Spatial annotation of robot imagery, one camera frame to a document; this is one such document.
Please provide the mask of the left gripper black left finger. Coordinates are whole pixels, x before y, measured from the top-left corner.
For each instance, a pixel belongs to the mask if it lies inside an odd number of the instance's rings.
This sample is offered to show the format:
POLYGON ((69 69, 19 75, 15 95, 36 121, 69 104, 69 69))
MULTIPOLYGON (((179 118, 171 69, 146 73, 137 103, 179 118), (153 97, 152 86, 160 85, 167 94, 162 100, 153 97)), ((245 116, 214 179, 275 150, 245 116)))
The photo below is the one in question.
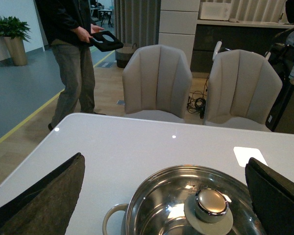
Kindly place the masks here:
POLYGON ((85 173, 76 153, 0 207, 0 235, 63 235, 75 210, 85 173))

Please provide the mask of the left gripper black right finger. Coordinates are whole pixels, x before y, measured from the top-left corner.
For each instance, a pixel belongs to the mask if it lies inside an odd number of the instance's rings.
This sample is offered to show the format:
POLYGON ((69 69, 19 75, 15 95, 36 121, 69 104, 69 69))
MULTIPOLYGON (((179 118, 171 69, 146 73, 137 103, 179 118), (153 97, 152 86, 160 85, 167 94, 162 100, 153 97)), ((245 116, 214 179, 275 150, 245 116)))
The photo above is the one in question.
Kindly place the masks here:
POLYGON ((253 211, 268 235, 294 235, 294 182, 255 158, 245 166, 253 211))

